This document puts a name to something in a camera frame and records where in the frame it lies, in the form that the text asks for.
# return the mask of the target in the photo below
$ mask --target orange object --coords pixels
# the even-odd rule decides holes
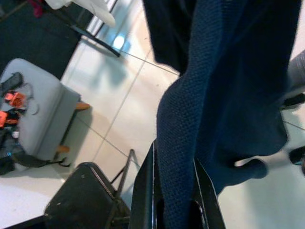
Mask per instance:
[[[20,92],[8,92],[4,95],[4,99],[9,103],[9,105],[21,108],[23,107],[25,95]]]
[[[16,120],[16,119],[7,119],[7,120],[5,121],[5,123],[7,123],[7,124],[17,124],[17,123],[18,123],[18,120]]]
[[[7,116],[8,116],[8,113],[6,113],[4,111],[0,111],[0,128],[4,127]]]

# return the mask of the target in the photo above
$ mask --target gray ottoman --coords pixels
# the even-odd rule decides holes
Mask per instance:
[[[33,90],[28,111],[19,121],[19,143],[29,155],[52,160],[67,129],[80,95],[52,74],[23,59],[12,60],[5,68],[0,82],[12,73],[20,72],[24,82]]]

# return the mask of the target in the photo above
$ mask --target black metal leg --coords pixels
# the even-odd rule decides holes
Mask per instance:
[[[91,33],[82,30],[81,28],[79,28],[77,25],[72,25],[69,26],[71,29],[73,29],[74,31],[78,32],[81,35],[84,35],[86,37],[88,37],[89,39],[97,42],[98,44],[100,44],[101,46],[105,47],[106,49],[108,49],[109,51],[111,51],[114,55],[116,55],[117,57],[120,56],[120,54],[114,49],[112,48],[110,45],[106,44],[105,42],[97,39],[96,37],[94,37]]]
[[[113,184],[113,183],[116,181],[116,179],[122,174],[122,172],[124,171],[124,169],[125,169],[125,167],[123,167],[123,168],[119,171],[119,173],[114,177],[114,179],[112,179],[112,181],[110,181],[110,184]]]
[[[112,48],[110,45],[106,44],[105,42],[97,39],[95,36],[93,36],[91,33],[86,31],[85,29],[81,28],[81,26],[78,24],[76,20],[74,20],[67,12],[61,10],[61,13],[64,15],[60,15],[56,10],[53,10],[44,4],[41,4],[39,1],[35,0],[38,4],[40,4],[47,12],[53,14],[55,17],[57,17],[59,20],[64,22],[70,29],[76,31],[77,33],[84,35],[88,37],[89,39],[97,42],[101,46],[105,47],[109,51],[111,51],[115,56],[119,57],[120,53],[117,52],[114,48]]]
[[[305,176],[305,160],[303,160],[303,163],[301,165],[301,170],[303,172],[303,175]]]
[[[120,196],[121,196],[121,193],[122,193],[122,190],[123,190],[123,186],[124,186],[124,183],[125,183],[125,179],[127,177],[128,168],[129,168],[131,158],[132,158],[133,155],[134,155],[134,150],[131,149],[130,152],[129,152],[127,161],[126,161],[126,165],[123,168],[123,175],[122,175],[121,181],[119,183],[118,190],[115,193],[114,201],[113,201],[112,207],[111,207],[110,212],[109,212],[109,216],[108,216],[108,219],[107,219],[107,222],[106,222],[106,225],[105,225],[105,229],[109,229],[110,226],[112,225],[113,220],[114,220],[113,217],[115,215],[115,211],[117,210],[117,201],[119,201],[119,199],[120,199]]]
[[[292,150],[289,153],[289,160],[293,164],[300,166],[302,164],[302,160],[304,156],[305,156],[305,146]]]
[[[282,110],[295,109],[305,102],[305,94],[300,93],[292,98],[286,99]]]

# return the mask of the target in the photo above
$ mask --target navy blue sweater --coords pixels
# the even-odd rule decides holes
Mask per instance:
[[[300,1],[144,0],[158,62],[182,76],[157,115],[167,229],[184,229],[193,159],[216,192],[267,171],[259,160],[287,141],[280,114]]]

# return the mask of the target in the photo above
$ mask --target wooden leg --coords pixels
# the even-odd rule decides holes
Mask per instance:
[[[58,153],[68,153],[70,151],[70,148],[67,146],[58,146],[57,152]]]
[[[90,108],[89,104],[83,103],[83,102],[78,102],[77,105],[76,105],[75,110],[82,111],[82,110],[86,110],[86,109],[89,109],[89,108]]]

